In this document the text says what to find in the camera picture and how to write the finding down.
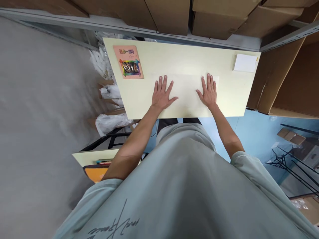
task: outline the hand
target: hand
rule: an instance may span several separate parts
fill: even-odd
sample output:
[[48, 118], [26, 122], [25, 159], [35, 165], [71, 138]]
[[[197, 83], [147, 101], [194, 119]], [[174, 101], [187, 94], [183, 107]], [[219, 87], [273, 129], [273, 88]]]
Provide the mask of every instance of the hand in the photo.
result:
[[163, 111], [168, 106], [170, 106], [178, 97], [173, 97], [169, 99], [169, 94], [173, 88], [174, 82], [171, 81], [167, 91], [166, 90], [167, 75], [164, 76], [164, 81], [162, 83], [162, 77], [160, 76], [159, 81], [155, 82], [154, 93], [152, 97], [152, 106]]
[[205, 85], [204, 77], [202, 76], [202, 86], [204, 94], [200, 90], [196, 90], [200, 100], [206, 105], [210, 110], [217, 105], [217, 90], [216, 90], [216, 81], [213, 80], [213, 76], [209, 73], [207, 74], [207, 87]]

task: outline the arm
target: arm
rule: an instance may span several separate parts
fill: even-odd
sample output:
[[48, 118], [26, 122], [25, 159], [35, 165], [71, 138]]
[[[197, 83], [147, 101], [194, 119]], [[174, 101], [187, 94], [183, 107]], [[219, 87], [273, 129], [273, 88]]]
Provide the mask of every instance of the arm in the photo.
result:
[[216, 103], [217, 90], [216, 82], [213, 80], [213, 76], [211, 76], [209, 73], [207, 74], [207, 87], [204, 77], [202, 77], [202, 86], [204, 94], [202, 94], [200, 90], [196, 90], [196, 92], [203, 104], [206, 105], [211, 111], [217, 125], [219, 136], [229, 157], [231, 158], [234, 153], [238, 151], [244, 152], [242, 143], [240, 142], [238, 136], [235, 134]]
[[178, 99], [178, 97], [169, 99], [169, 94], [173, 88], [173, 81], [170, 83], [167, 91], [165, 91], [166, 83], [166, 75], [164, 76], [163, 83], [161, 76], [159, 81], [156, 81], [151, 107], [117, 152], [102, 180], [110, 178], [124, 180], [138, 165], [159, 114]]

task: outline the dark pants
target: dark pants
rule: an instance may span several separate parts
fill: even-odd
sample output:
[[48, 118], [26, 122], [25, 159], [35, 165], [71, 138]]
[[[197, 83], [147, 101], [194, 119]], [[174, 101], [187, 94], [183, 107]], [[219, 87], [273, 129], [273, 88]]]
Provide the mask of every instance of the dark pants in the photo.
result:
[[[177, 124], [178, 121], [176, 118], [172, 119], [159, 119], [159, 127], [157, 129], [157, 134], [161, 131], [161, 129], [165, 128], [166, 126]], [[183, 123], [198, 123], [201, 124], [198, 118], [183, 118]]]

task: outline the metal shelf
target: metal shelf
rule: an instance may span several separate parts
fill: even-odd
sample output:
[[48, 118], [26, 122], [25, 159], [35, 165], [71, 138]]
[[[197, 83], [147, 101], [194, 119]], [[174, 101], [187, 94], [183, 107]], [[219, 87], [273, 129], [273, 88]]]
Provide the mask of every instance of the metal shelf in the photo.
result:
[[44, 23], [217, 48], [259, 51], [261, 44], [261, 39], [259, 38], [240, 35], [232, 35], [227, 40], [219, 40], [194, 36], [190, 32], [187, 36], [163, 34], [154, 30], [128, 26], [121, 19], [95, 15], [90, 15], [90, 18], [82, 18], [54, 15], [42, 10], [0, 8], [0, 16], [16, 21], [27, 21], [29, 24], [31, 22]]

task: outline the white sticky note pad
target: white sticky note pad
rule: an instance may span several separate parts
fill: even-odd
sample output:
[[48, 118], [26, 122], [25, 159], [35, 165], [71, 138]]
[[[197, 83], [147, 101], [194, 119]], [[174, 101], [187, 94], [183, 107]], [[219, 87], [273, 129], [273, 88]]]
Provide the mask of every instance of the white sticky note pad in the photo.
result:
[[237, 54], [233, 70], [255, 72], [257, 61], [257, 56]]

